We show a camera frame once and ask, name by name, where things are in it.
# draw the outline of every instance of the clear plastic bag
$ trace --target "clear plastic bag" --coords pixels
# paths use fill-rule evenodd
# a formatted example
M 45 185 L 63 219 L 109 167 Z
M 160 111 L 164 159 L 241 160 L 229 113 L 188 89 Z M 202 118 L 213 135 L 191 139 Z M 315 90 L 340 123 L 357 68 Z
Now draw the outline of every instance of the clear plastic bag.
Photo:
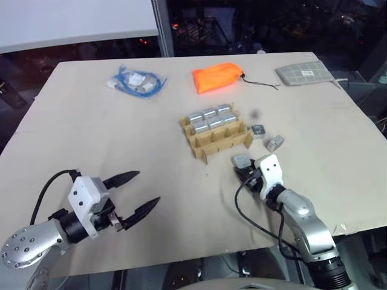
M 149 98 L 158 95 L 166 82 L 166 77 L 160 77 L 152 72 L 131 70 L 122 65 L 119 73 L 109 79 L 107 85 L 139 98 Z

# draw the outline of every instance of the cardboard divider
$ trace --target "cardboard divider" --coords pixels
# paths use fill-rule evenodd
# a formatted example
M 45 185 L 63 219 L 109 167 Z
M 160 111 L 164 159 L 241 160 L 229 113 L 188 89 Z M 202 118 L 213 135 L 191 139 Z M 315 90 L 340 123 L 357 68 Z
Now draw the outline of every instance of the cardboard divider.
M 238 111 L 232 112 L 238 116 L 236 122 L 224 124 L 221 127 L 198 134 L 192 132 L 187 117 L 180 119 L 181 127 L 186 134 L 196 159 L 200 158 L 208 164 L 208 156 L 211 154 L 242 143 L 246 148 L 250 147 L 253 142 L 253 132 L 247 130 L 247 126 L 239 116 Z

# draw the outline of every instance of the blue cable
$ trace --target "blue cable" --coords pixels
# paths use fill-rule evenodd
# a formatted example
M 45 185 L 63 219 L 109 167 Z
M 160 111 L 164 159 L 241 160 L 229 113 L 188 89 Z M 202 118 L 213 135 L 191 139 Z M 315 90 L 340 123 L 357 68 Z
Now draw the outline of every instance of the blue cable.
M 119 89 L 122 92 L 134 95 L 134 96 L 139 97 L 139 98 L 148 98 L 148 97 L 151 97 L 151 96 L 157 94 L 158 92 L 161 91 L 161 89 L 163 88 L 163 86 L 165 85 L 165 83 L 167 81 L 167 79 L 165 79 L 165 81 L 163 83 L 161 83 L 161 80 L 152 72 L 146 72 L 146 71 L 125 72 L 125 70 L 126 70 L 126 68 L 124 66 L 121 66 L 119 68 L 119 73 L 116 76 L 114 76 L 122 85 L 122 87 L 120 85 L 116 85 L 115 88 Z M 131 73 L 137 73 L 137 74 L 141 74 L 142 76 L 145 76 L 145 77 L 154 78 L 156 80 L 156 86 L 154 87 L 153 90 L 151 90 L 149 92 L 139 92 L 139 91 L 132 89 L 130 86 L 128 86 L 126 84 L 126 78 L 127 78 L 128 74 L 131 74 Z

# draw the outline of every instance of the gray bag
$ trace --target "gray bag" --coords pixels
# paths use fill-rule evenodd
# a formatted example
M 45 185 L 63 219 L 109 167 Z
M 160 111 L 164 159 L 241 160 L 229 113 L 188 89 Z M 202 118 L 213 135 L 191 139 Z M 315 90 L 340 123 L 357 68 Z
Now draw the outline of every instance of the gray bag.
M 334 77 L 320 60 L 283 66 L 277 68 L 276 72 L 288 86 L 334 81 Z

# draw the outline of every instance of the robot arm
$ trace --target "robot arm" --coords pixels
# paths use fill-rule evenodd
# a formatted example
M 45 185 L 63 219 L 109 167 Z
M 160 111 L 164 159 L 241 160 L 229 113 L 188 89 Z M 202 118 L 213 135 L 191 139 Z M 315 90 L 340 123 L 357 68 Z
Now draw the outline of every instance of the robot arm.
M 108 189 L 118 187 L 139 172 L 126 172 L 102 181 L 78 176 L 68 195 L 74 211 L 61 209 L 39 225 L 21 228 L 1 248 L 1 289 L 44 290 L 51 268 L 68 252 L 72 244 L 91 237 L 109 225 L 117 231 L 127 230 L 142 220 L 157 204 L 155 198 L 136 209 L 127 218 L 117 216 Z
M 325 224 L 317 217 L 313 204 L 305 196 L 283 186 L 282 169 L 276 155 L 256 160 L 251 167 L 236 168 L 243 181 L 268 208 L 280 211 L 294 234 L 296 248 L 309 269 L 314 285 L 320 289 L 357 289 L 340 259 L 336 244 Z

